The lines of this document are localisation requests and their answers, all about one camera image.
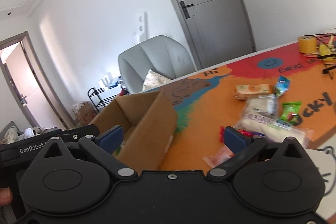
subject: orange tabletop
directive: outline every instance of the orange tabletop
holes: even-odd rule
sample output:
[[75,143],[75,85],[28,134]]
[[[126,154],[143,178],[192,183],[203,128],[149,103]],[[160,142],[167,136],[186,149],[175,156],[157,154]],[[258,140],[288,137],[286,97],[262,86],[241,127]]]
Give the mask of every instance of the orange tabletop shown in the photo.
[[291,80],[280,103],[302,102],[298,126],[314,131],[310,147],[317,148],[336,132],[336,79],[323,75],[324,68],[292,43],[159,87],[178,113],[178,129],[161,170],[210,170],[203,157],[214,156],[222,147],[220,127],[234,126],[245,105],[234,97],[235,86],[275,85],[280,75]]

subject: black door handle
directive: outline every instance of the black door handle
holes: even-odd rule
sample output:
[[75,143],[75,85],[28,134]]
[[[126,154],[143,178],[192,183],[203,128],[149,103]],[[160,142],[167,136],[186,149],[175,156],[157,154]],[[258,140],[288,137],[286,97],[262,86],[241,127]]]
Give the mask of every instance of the black door handle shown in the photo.
[[188,7],[191,7],[191,6],[194,6],[194,5],[193,5],[193,4],[185,5],[185,4],[184,4],[184,1],[180,1],[180,5],[181,5],[181,8],[182,8],[182,11],[183,11],[183,13],[184,13],[185,18],[186,18],[186,19],[190,18],[190,15],[189,15],[189,13],[188,13],[187,8],[188,8]]

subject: blue gripper pad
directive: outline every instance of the blue gripper pad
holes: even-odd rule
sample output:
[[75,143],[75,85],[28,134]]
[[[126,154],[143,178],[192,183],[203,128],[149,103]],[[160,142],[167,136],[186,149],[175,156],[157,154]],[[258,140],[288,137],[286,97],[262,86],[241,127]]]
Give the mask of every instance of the blue gripper pad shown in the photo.
[[233,154],[239,153],[252,143],[249,137],[241,134],[232,127],[225,128],[223,133],[223,142],[233,152]]
[[95,143],[104,151],[112,154],[124,141],[124,130],[115,126],[95,138]]

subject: door frame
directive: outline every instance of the door frame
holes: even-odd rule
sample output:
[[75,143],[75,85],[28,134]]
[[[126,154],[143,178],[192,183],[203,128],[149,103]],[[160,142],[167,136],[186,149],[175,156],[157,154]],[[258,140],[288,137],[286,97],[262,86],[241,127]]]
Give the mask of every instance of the door frame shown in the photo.
[[[24,33],[21,33],[21,34],[18,34],[16,36],[13,36],[13,37],[10,37],[10,38],[7,38],[3,41],[0,42],[0,50],[4,49],[4,48],[7,48],[8,46],[11,46],[13,44],[16,44],[18,42],[21,42],[24,38],[27,39],[27,42],[28,42],[28,47],[30,48],[30,52],[33,54],[33,58],[35,60],[35,63],[37,64],[37,68],[36,69],[39,69],[40,72],[41,72],[41,77],[43,79],[39,79],[38,75],[36,75],[36,73],[34,73],[34,66],[32,65],[31,61],[29,60],[29,57],[27,55],[27,53],[25,52],[24,50],[24,54],[25,54],[25,57],[26,57],[26,60],[28,62],[28,65],[31,69],[31,71],[33,72],[34,74],[34,77],[43,93],[43,95],[46,97],[50,107],[52,108],[52,110],[55,112],[56,116],[58,117],[58,119],[61,121],[61,123],[63,124],[63,126],[66,128],[66,129],[69,129],[70,127],[74,127],[76,125],[75,121],[73,120],[73,118],[70,116],[70,114],[68,113],[68,111],[65,109],[64,105],[62,104],[62,102],[60,101],[60,99],[58,98],[55,90],[53,89],[53,87],[51,86],[51,83],[50,81],[48,80],[48,77],[46,76],[42,66],[41,66],[41,63],[36,55],[36,52],[34,50],[34,47],[33,47],[33,44],[31,43],[31,40],[30,40],[30,37],[29,37],[29,34],[28,34],[28,31],[25,31]],[[26,111],[26,109],[23,107],[23,105],[21,104],[20,102],[20,99],[18,98],[17,94],[15,93],[14,91],[14,88],[12,87],[10,81],[9,81],[9,76],[7,75],[7,72],[6,72],[6,69],[3,65],[2,62],[0,62],[0,67],[1,67],[1,70],[2,70],[2,73],[5,77],[5,80],[9,86],[9,89],[11,90],[11,93],[15,99],[15,101],[17,102],[17,104],[19,105],[19,108],[21,109],[21,111],[23,112],[23,114],[25,115],[26,119],[28,120],[28,122],[34,126],[35,123],[34,121],[31,119],[30,115],[28,114],[28,112]],[[58,103],[58,105],[60,106],[61,110],[62,110],[62,115],[66,116],[66,118],[68,119],[68,123],[66,123],[64,121],[64,119],[62,119],[61,115],[58,113],[58,111],[56,110],[55,106],[52,104],[49,96],[47,95],[47,93],[45,92],[44,88],[42,87],[41,85],[41,81],[44,81],[46,84],[47,84],[47,88],[50,90],[51,92],[51,96],[53,96],[53,99]]]
[[[182,8],[180,6],[179,0],[171,0],[171,2],[173,4],[173,7],[174,7],[175,12],[177,14],[177,17],[179,19],[179,22],[180,22],[180,24],[182,26],[182,29],[184,31],[184,35],[185,35],[185,37],[187,39],[187,43],[190,47],[190,50],[191,50],[192,56],[194,58],[194,62],[195,62],[197,70],[205,69],[205,68],[202,68],[202,66],[201,66],[201,61],[200,61],[198,52],[196,50],[194,40],[191,36],[191,32],[190,32],[189,27],[186,23],[184,13],[183,13]],[[240,0],[240,2],[241,2],[241,5],[243,7],[243,11],[244,11],[244,14],[245,14],[245,17],[246,17],[248,29],[249,29],[249,32],[250,32],[251,41],[252,41],[252,48],[253,48],[253,51],[256,52],[256,44],[255,44],[255,40],[254,40],[254,36],[253,36],[253,32],[252,32],[252,26],[251,26],[250,18],[248,16],[248,13],[247,13],[247,10],[246,10],[245,2],[244,2],[244,0]]]

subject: fingernail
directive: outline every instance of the fingernail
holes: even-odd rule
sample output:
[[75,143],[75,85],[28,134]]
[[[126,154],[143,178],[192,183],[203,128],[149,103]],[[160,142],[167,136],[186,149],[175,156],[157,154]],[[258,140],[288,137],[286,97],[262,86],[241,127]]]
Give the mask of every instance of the fingernail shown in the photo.
[[9,196],[11,195],[9,188],[1,189],[0,190],[0,198],[1,199],[9,199]]

